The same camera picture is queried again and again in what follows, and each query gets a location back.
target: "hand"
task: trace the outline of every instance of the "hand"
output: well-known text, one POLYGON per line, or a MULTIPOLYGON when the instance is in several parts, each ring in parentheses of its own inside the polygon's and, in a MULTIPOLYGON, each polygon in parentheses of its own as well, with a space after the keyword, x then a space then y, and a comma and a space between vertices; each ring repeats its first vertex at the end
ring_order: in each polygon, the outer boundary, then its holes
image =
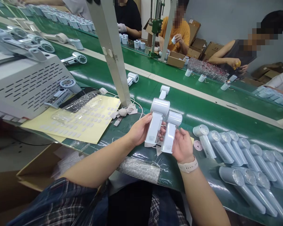
POLYGON ((175 42, 179 42, 179 44, 183 43, 182 35, 181 34, 176 34, 175 36, 175 42))
POLYGON ((241 67, 241 70, 239 71, 239 73, 241 74, 241 75, 244 75, 245 73, 246 73, 246 70, 248 69, 248 65, 246 64, 246 65, 243 65, 242 67, 241 67))
POLYGON ((183 128, 176 129, 172 155, 180 164, 190 163, 195 160, 191 137, 188 131, 183 128))
POLYGON ((125 24, 117 24, 117 27, 119 29, 119 33, 125 33, 127 32, 127 27, 125 24))
POLYGON ((163 47, 164 47, 164 38, 159 36, 159 47, 160 47, 160 51, 163 51, 163 47))
POLYGON ((125 135, 134 146, 140 145, 145 141, 151 119, 151 113, 146 114, 134 123, 130 131, 125 135))
POLYGON ((234 70, 241 66, 241 61, 238 58, 227 58, 226 63, 230 65, 234 70))

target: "sticker sheet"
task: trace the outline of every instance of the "sticker sheet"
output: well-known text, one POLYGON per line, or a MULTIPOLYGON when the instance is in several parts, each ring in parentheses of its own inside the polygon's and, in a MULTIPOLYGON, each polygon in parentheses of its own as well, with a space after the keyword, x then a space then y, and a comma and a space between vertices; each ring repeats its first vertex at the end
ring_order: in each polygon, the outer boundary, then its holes
POLYGON ((110 114, 117 111, 119 106, 118 98, 98 95, 76 113, 48 108, 38 117, 23 123, 22 127, 97 144, 112 120, 110 114), (67 120, 55 120, 56 115, 63 115, 67 120))

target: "metal support pillar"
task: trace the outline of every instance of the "metal support pillar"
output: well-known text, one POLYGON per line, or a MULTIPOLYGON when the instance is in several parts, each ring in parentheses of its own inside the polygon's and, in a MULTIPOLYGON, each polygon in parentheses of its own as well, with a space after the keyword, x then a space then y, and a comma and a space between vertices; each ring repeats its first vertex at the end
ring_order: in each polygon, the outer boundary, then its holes
POLYGON ((169 39, 170 39, 170 35, 171 35, 171 30, 172 30, 172 27, 173 27, 173 20, 175 18, 177 2, 178 2, 178 0, 171 0, 167 30, 166 30, 166 35, 164 37, 163 51, 162 51, 162 54, 161 54, 161 58, 159 58, 160 61, 165 61, 166 52, 167 52, 167 48, 168 48, 168 45, 169 45, 169 39))
MULTIPOLYGON (((160 0, 155 0, 154 18, 153 18, 154 20, 157 19, 157 12, 158 12, 159 1, 160 1, 160 0)), ((152 53, 152 54, 154 53, 155 38, 156 38, 156 33, 153 33, 153 36, 152 36, 152 48, 151 48, 151 53, 152 53)))
POLYGON ((131 104, 113 1, 86 0, 116 92, 123 107, 131 104))

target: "electrical cable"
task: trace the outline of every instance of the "electrical cable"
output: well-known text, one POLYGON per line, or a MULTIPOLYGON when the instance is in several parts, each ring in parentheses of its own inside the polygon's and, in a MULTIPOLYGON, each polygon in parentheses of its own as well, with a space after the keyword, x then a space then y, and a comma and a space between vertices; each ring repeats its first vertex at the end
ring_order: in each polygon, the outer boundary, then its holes
POLYGON ((23 56, 23 55, 20 55, 20 54, 14 54, 13 57, 0 60, 0 65, 5 64, 5 63, 9 63, 9 62, 12 62, 12 61, 26 59, 26 58, 27 58, 26 56, 23 56))
POLYGON ((111 93, 111 92, 107 92, 107 93, 112 94, 114 97, 117 97, 117 96, 118 96, 118 95, 115 95, 115 94, 113 94, 113 93, 111 93))
MULTIPOLYGON (((114 95, 114 97, 118 97, 118 95, 115 95, 115 94, 113 94, 113 93, 111 93, 111 92, 107 92, 107 93, 114 95)), ((133 101, 133 104, 134 104, 134 103, 137 103, 137 102, 135 101, 135 98, 134 98, 134 97, 132 97, 132 98, 133 98, 133 99, 130 98, 130 100, 133 101)), ((141 118, 142 118, 142 114, 144 113, 144 109, 142 108, 142 106, 141 106, 139 103, 137 103, 137 104, 138 104, 138 106, 141 108, 141 116, 139 117, 139 119, 141 119, 141 118)))
POLYGON ((53 143, 49 143, 49 144, 29 144, 29 143, 25 143, 25 142, 23 142, 23 141, 21 141, 21 140, 18 140, 18 139, 16 139, 16 138, 14 138, 14 137, 13 137, 12 135, 10 135, 10 134, 9 134, 9 136, 10 136, 10 138, 14 139, 15 141, 18 141, 18 142, 20 142, 20 143, 22 143, 22 144, 26 144, 26 145, 30 145, 30 146, 47 146, 47 145, 53 144, 53 143))
POLYGON ((19 142, 19 143, 26 144, 26 145, 31 145, 31 146, 46 146, 46 145, 53 144, 53 143, 50 143, 50 144, 29 144, 29 143, 23 142, 23 141, 21 141, 21 140, 15 138, 15 137, 13 137, 13 136, 11 135, 11 132, 27 132, 27 133, 30 133, 30 132, 28 132, 28 131, 11 131, 11 130, 4 130, 4 129, 2 129, 2 128, 0 128, 0 130, 1 130, 2 132, 5 132, 10 138, 14 139, 15 141, 17 141, 17 142, 19 142))

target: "white metal pole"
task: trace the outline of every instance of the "white metal pole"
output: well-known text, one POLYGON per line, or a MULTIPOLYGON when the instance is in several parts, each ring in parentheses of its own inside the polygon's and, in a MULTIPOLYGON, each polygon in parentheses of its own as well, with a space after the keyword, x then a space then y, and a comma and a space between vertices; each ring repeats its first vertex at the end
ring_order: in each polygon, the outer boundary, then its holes
POLYGON ((86 2, 117 94, 122 106, 127 107, 131 100, 113 1, 86 0, 86 2))

